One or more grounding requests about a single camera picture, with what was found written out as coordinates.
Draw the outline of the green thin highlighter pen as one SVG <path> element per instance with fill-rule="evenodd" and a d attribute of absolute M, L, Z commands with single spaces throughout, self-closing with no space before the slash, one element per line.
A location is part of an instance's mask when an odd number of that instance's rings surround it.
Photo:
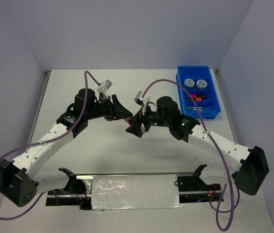
<path fill-rule="evenodd" d="M 187 111 L 198 111 L 198 110 L 199 111 L 207 111 L 208 109 L 203 109 L 203 108 L 198 108 L 198 109 L 197 108 L 187 108 L 186 110 Z"/>

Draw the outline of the pink cap black highlighter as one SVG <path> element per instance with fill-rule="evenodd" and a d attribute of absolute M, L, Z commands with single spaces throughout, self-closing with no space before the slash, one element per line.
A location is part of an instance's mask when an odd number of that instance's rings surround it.
<path fill-rule="evenodd" d="M 193 98 L 203 98 L 204 97 L 204 95 L 196 95 L 196 94 L 191 94 L 191 96 Z"/>

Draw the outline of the orange cap black highlighter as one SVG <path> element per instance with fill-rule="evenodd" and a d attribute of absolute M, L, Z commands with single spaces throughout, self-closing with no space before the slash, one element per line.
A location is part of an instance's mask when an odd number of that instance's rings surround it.
<path fill-rule="evenodd" d="M 188 98 L 185 98 L 185 101 L 202 101 L 202 100 L 206 100 L 207 99 L 207 96 L 195 96 L 195 97 L 188 97 Z"/>

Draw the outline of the blue paint jar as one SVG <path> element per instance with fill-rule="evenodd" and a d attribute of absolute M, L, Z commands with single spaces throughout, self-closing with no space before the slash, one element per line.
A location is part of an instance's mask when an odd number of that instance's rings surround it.
<path fill-rule="evenodd" d="M 196 84 L 195 84 L 195 81 L 193 79 L 185 79 L 183 81 L 183 87 L 185 89 L 195 89 L 196 88 Z"/>
<path fill-rule="evenodd" d="M 208 86 L 208 83 L 206 80 L 203 80 L 203 79 L 199 79 L 196 81 L 196 88 L 197 89 L 200 89 L 200 90 L 204 90 L 206 89 Z"/>

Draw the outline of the pink lid crayon bottle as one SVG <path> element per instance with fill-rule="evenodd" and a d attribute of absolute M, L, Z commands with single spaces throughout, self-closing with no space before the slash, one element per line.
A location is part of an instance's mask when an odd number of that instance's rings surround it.
<path fill-rule="evenodd" d="M 125 122 L 127 122 L 129 125 L 133 125 L 134 118 L 133 117 L 127 117 L 124 119 Z"/>

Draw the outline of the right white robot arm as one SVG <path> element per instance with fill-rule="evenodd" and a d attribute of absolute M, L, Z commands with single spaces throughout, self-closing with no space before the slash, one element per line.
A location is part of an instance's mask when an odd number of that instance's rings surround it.
<path fill-rule="evenodd" d="M 171 97 L 159 98 L 156 101 L 156 111 L 152 111 L 144 103 L 132 117 L 132 123 L 126 132 L 141 138 L 151 127 L 167 127 L 175 139 L 222 156 L 228 168 L 233 171 L 231 177 L 235 186 L 247 195 L 256 195 L 269 173 L 262 148 L 242 146 L 204 128 L 198 120 L 182 114 Z"/>

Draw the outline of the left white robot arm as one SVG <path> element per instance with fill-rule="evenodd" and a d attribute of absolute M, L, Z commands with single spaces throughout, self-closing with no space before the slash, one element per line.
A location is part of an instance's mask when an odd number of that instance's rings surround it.
<path fill-rule="evenodd" d="M 11 161 L 0 160 L 0 193 L 18 207 L 27 205 L 42 187 L 36 178 L 41 167 L 88 126 L 88 121 L 103 117 L 107 121 L 131 118 L 132 113 L 116 95 L 96 100 L 95 91 L 80 89 L 67 110 L 52 128 L 21 155 Z"/>

